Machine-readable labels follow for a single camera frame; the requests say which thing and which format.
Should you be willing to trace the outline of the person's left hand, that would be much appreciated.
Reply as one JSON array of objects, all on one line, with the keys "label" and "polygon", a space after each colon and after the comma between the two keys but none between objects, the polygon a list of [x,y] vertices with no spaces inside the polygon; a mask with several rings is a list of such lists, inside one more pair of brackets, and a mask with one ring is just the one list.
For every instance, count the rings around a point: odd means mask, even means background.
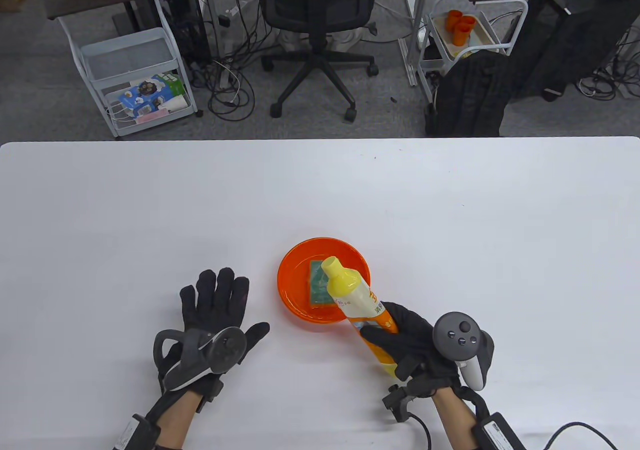
[{"label": "person's left hand", "polygon": [[204,270],[195,285],[182,288],[183,330],[161,331],[154,340],[162,397],[151,415],[159,418],[188,393],[198,396],[195,411],[201,412],[222,391],[222,375],[268,335],[267,322],[242,330],[249,288],[248,278],[231,268]]}]

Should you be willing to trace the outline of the person's right hand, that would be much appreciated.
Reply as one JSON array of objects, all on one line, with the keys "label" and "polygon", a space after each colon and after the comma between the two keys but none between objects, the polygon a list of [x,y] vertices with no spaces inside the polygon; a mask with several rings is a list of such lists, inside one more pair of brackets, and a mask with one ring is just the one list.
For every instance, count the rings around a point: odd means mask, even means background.
[{"label": "person's right hand", "polygon": [[384,350],[397,364],[395,376],[402,382],[410,380],[418,397],[434,399],[437,404],[468,407],[455,394],[460,387],[458,368],[446,359],[434,343],[434,327],[418,313],[393,302],[383,303],[398,327],[393,334],[372,325],[359,334],[367,342]]}]

